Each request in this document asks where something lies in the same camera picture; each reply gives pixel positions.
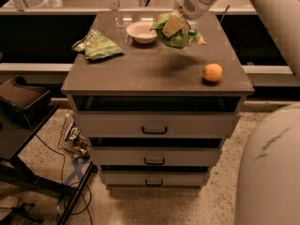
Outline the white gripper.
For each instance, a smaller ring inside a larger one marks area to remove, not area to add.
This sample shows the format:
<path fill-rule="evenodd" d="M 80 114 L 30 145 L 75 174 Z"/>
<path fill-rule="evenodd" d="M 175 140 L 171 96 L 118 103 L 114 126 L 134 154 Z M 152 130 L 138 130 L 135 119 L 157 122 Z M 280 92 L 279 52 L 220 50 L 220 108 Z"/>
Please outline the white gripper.
<path fill-rule="evenodd" d="M 191 31 L 188 20 L 200 18 L 209 9 L 209 5 L 205 4 L 204 0 L 175 0 L 175 7 L 187 19 L 185 24 L 188 31 Z M 183 27 L 182 20 L 177 15 L 172 14 L 164 23 L 162 34 L 170 38 Z"/>

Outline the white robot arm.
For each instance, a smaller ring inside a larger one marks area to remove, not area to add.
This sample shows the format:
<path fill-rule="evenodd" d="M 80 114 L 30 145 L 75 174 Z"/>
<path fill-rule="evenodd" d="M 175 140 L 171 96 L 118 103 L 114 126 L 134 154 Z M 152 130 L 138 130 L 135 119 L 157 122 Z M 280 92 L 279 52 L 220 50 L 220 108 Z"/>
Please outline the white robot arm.
<path fill-rule="evenodd" d="M 175 0 L 189 20 L 217 0 Z M 300 0 L 250 0 L 294 76 L 300 75 Z M 234 225 L 300 225 L 300 107 L 267 116 L 241 157 Z"/>

